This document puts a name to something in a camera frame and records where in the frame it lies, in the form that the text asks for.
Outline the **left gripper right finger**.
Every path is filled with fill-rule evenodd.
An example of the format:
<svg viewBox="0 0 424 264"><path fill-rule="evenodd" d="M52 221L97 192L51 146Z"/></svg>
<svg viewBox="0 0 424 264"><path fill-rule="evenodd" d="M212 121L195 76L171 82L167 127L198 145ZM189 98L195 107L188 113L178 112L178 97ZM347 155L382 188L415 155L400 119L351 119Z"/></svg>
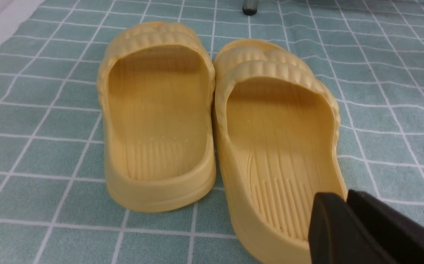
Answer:
<svg viewBox="0 0 424 264"><path fill-rule="evenodd" d="M399 264L424 264L424 227L365 191L349 190L347 204Z"/></svg>

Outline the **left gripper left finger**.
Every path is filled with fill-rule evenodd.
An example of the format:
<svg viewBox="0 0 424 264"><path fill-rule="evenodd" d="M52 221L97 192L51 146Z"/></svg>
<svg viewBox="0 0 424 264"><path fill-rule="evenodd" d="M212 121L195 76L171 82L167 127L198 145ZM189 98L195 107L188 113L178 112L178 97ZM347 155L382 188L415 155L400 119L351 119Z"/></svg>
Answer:
<svg viewBox="0 0 424 264"><path fill-rule="evenodd" d="M313 264L396 264L348 204L332 192L313 199L308 243Z"/></svg>

